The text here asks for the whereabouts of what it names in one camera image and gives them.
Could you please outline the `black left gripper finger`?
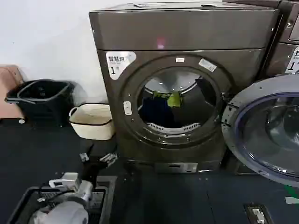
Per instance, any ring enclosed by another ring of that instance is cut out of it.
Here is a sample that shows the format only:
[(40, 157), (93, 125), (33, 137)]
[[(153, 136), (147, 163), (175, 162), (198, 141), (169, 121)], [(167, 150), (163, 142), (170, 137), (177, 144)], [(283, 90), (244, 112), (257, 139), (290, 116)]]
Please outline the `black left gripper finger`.
[(89, 146), (85, 147), (80, 153), (80, 159), (83, 163), (87, 162), (90, 160), (90, 154), (93, 150), (94, 144), (90, 144)]
[(114, 164), (117, 161), (117, 159), (118, 159), (117, 153), (108, 153), (105, 156), (101, 157), (99, 159), (99, 162), (103, 167), (107, 168), (112, 164)]

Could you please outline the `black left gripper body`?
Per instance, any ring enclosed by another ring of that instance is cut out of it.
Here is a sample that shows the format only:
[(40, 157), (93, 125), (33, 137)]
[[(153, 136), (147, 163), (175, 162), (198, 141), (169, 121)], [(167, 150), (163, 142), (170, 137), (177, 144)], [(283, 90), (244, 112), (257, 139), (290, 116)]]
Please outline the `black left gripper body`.
[(81, 180), (88, 181), (96, 185), (98, 173), (106, 168), (106, 163), (102, 161), (87, 161), (83, 165)]

